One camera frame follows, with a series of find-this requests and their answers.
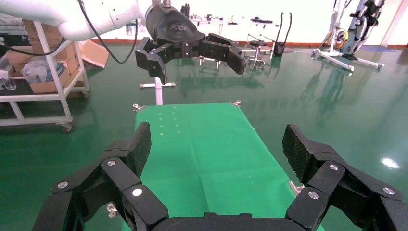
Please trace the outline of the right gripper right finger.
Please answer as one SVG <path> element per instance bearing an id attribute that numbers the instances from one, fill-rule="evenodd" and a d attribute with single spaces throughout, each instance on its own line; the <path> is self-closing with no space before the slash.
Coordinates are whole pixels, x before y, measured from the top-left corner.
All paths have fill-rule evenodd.
<path id="1" fill-rule="evenodd" d="M 330 145 L 308 139 L 289 124 L 283 153 L 303 188 L 285 217 L 315 231 L 330 207 L 363 231 L 405 231 L 408 205 L 393 186 L 350 166 Z"/>

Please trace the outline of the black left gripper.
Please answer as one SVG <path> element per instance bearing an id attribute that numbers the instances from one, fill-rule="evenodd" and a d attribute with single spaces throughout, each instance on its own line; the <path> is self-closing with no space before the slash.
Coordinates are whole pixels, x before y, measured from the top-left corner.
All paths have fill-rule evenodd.
<path id="1" fill-rule="evenodd" d="M 198 31 L 196 25 L 174 7 L 151 6 L 146 13 L 146 28 L 152 37 L 144 37 L 135 49 L 137 67 L 167 84 L 166 63 L 172 59 L 199 55 L 226 62 L 238 75 L 245 71 L 246 60 L 237 43 L 223 36 Z"/>

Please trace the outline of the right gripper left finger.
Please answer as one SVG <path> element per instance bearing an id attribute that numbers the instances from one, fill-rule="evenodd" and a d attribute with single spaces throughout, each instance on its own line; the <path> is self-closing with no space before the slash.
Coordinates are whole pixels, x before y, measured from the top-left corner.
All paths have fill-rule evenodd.
<path id="1" fill-rule="evenodd" d="M 142 122 L 131 137 L 112 142 L 94 163 L 58 180 L 33 230 L 82 231 L 108 203 L 131 230 L 153 230 L 168 218 L 168 209 L 140 179 L 151 145 L 150 125 Z"/>

